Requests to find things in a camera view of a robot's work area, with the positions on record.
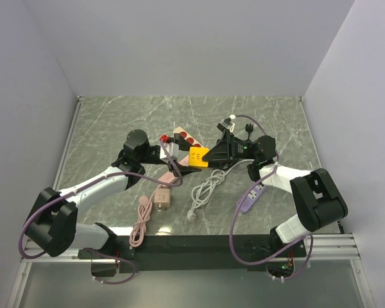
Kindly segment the yellow cube socket adapter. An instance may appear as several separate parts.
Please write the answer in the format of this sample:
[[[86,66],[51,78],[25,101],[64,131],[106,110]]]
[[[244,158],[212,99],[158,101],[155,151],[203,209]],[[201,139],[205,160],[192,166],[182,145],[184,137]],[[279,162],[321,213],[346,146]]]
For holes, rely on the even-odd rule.
[[[188,166],[197,169],[207,169],[209,163],[203,160],[203,157],[209,152],[208,148],[195,147],[189,148]]]

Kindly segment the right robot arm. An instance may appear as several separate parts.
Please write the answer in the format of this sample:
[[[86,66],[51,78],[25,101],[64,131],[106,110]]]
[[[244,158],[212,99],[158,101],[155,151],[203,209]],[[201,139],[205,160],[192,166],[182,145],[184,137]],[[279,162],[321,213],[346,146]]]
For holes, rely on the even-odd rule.
[[[280,165],[275,138],[269,135],[244,141],[225,131],[202,161],[214,167],[245,159],[252,161],[247,165],[252,181],[293,196],[296,214],[271,231],[269,250],[274,255],[285,255],[291,242],[347,216],[348,207],[329,172],[323,168],[308,171]]]

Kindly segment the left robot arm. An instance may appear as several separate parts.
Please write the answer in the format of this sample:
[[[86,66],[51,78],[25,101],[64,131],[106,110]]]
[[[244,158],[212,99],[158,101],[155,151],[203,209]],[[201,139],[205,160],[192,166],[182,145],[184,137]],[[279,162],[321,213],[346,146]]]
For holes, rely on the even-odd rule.
[[[165,164],[178,179],[190,171],[176,160],[180,151],[195,145],[186,133],[163,135],[158,145],[150,144],[143,130],[132,130],[110,167],[100,174],[68,189],[50,187],[38,195],[21,231],[41,247],[42,252],[57,257],[69,248],[91,249],[107,258],[115,251],[116,235],[108,227],[95,223],[79,224],[78,214],[97,202],[134,186],[146,178],[145,164]]]

